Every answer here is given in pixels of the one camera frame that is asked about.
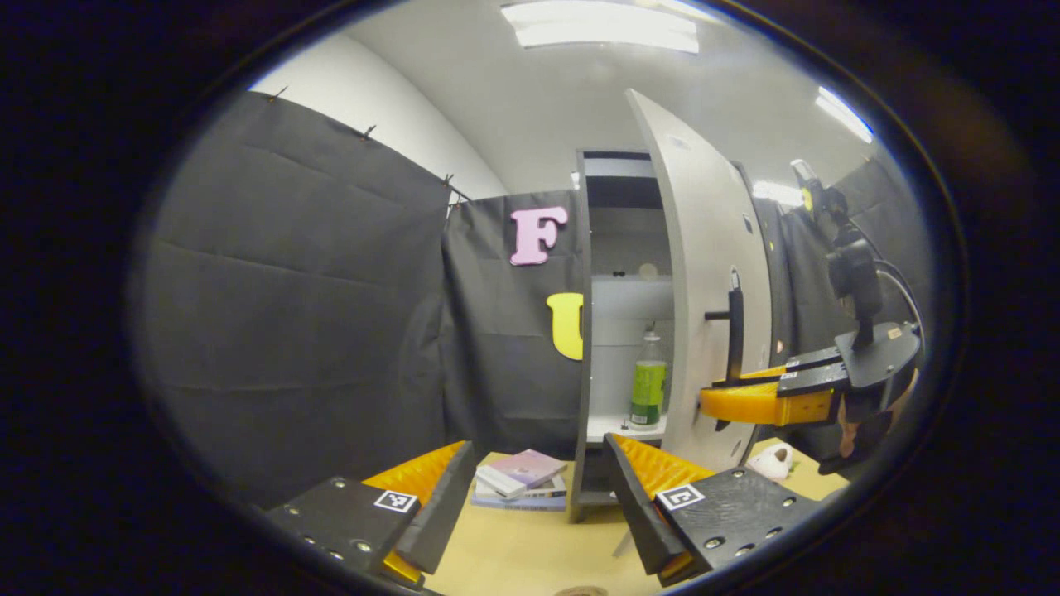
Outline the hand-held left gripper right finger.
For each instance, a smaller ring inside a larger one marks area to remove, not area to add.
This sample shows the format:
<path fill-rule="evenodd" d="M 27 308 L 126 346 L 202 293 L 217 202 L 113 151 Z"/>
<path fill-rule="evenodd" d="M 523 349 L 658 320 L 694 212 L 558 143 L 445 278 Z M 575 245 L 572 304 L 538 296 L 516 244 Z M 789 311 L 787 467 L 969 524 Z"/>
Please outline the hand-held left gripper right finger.
<path fill-rule="evenodd" d="M 603 453 L 641 565 L 662 588 L 745 560 L 822 508 L 743 464 L 713 472 L 615 433 Z"/>

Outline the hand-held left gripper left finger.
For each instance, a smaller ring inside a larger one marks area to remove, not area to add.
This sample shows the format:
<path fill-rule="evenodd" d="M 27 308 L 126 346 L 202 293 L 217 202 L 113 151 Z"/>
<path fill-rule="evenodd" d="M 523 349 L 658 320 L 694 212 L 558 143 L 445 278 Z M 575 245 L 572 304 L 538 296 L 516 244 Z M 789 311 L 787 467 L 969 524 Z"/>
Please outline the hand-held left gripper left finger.
<path fill-rule="evenodd" d="M 446 553 L 477 463 L 472 442 L 456 441 L 371 478 L 326 478 L 264 516 L 341 569 L 420 592 Z"/>

